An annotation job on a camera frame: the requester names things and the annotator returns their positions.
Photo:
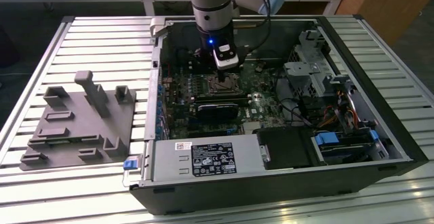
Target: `power supply label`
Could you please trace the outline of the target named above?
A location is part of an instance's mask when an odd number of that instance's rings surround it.
[[[195,177],[236,173],[232,143],[191,146]]]

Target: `blue tab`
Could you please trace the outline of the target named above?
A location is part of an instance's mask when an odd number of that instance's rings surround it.
[[[369,133],[371,134],[373,140],[377,141],[379,139],[377,131],[371,130],[371,131],[369,131]]]
[[[138,160],[136,159],[128,159],[123,162],[123,169],[126,171],[138,169]]]
[[[319,135],[315,136],[315,141],[317,141],[318,145],[322,145],[325,143],[323,139],[319,137]]]
[[[337,133],[319,133],[315,140],[318,145],[339,143]]]

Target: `gray bracket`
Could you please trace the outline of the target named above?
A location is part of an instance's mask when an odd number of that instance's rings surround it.
[[[321,70],[315,63],[307,62],[287,62],[285,64],[287,75],[291,76],[309,76],[310,74],[319,73]]]
[[[122,162],[128,156],[136,92],[127,86],[104,91],[92,72],[79,71],[84,92],[50,87],[47,107],[21,157],[23,171]]]

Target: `metal bracket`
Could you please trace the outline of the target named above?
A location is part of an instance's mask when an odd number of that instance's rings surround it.
[[[151,36],[155,38],[167,32],[166,30],[166,18],[154,17],[150,24]]]
[[[287,75],[291,76],[309,76],[310,74],[319,73],[321,70],[315,63],[307,62],[287,62],[285,64]]]

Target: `metal rail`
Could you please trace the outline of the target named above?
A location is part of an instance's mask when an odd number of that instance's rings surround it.
[[[429,90],[363,21],[329,17],[341,38],[402,120],[429,159],[434,159],[434,108]],[[138,91],[130,154],[143,152],[152,56],[150,17],[82,17],[63,23],[0,133],[1,223],[418,223],[434,221],[434,162],[387,178],[355,194],[152,216],[127,192],[122,163],[23,172],[20,157],[32,137],[48,86],[80,91],[78,70],[94,71],[104,90],[128,85]],[[138,181],[132,172],[130,181]]]

